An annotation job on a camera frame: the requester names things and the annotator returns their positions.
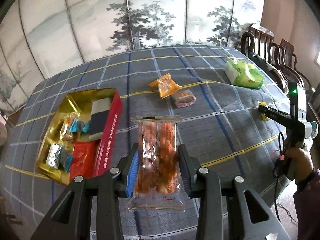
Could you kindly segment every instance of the yellow snack packet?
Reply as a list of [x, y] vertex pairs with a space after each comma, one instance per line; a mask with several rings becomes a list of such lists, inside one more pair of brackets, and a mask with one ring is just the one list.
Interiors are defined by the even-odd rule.
[[[267, 105], [265, 102], [260, 102], [260, 101], [258, 101], [258, 104], [259, 104], [259, 106], [268, 107], [268, 105]], [[266, 117], [266, 114], [261, 113], [261, 115], [262, 115], [262, 120], [263, 120], [263, 121], [269, 121], [269, 120], [270, 120], [269, 117]]]
[[165, 74], [161, 78], [151, 82], [150, 87], [158, 86], [160, 98], [173, 95], [177, 90], [181, 88], [176, 82], [171, 79], [170, 73]]

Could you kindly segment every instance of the green tissue pack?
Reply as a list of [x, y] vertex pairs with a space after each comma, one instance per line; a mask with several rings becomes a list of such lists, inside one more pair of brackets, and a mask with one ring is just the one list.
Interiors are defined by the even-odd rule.
[[224, 69], [232, 85], [260, 89], [264, 76], [252, 63], [229, 60]]

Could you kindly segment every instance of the plaid tablecloth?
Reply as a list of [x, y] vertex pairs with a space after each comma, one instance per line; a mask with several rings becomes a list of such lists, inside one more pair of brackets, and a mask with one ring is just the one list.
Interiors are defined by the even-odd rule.
[[[35, 158], [54, 112], [67, 93], [113, 87], [121, 95], [123, 110], [111, 167], [137, 142], [138, 130], [130, 121], [131, 116], [179, 115], [184, 117], [178, 125], [179, 141], [191, 156], [220, 176], [242, 175], [271, 205], [275, 182], [272, 168], [277, 158], [273, 151], [278, 149], [278, 133], [285, 128], [272, 120], [263, 122], [258, 101], [287, 112], [290, 103], [264, 73], [265, 83], [260, 90], [230, 85], [223, 69], [234, 57], [250, 62], [232, 48], [204, 45], [146, 48], [101, 58], [40, 83], [28, 99], [7, 152], [1, 193], [8, 210], [31, 235], [64, 188], [35, 170]], [[148, 86], [166, 73], [193, 92], [195, 105], [177, 109], [172, 98], [160, 99], [157, 90]], [[128, 212], [128, 200], [120, 199], [125, 239], [194, 239], [199, 201], [184, 196], [185, 212]], [[95, 214], [96, 199], [92, 206], [93, 239]]]

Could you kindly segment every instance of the pink wall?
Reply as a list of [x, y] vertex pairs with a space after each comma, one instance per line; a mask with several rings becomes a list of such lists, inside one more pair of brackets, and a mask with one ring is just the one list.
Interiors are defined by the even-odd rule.
[[265, 0], [261, 25], [275, 34], [275, 42], [289, 41], [298, 58], [297, 69], [316, 87], [320, 67], [314, 63], [320, 50], [320, 25], [304, 0]]

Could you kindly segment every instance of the metal screw cap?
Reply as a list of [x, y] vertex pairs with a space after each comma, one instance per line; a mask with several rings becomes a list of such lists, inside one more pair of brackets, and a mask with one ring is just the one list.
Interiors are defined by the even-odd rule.
[[202, 173], [202, 174], [206, 174], [206, 173], [208, 173], [209, 171], [208, 171], [207, 168], [202, 167], [202, 168], [199, 169], [199, 172]]
[[241, 176], [236, 176], [235, 181], [242, 183], [242, 182], [244, 182], [244, 179]]
[[112, 174], [117, 174], [119, 171], [120, 171], [120, 170], [119, 170], [118, 167], [113, 167], [113, 168], [110, 169], [110, 172], [111, 172]]
[[83, 177], [82, 176], [76, 176], [75, 177], [75, 182], [81, 182], [83, 181]]

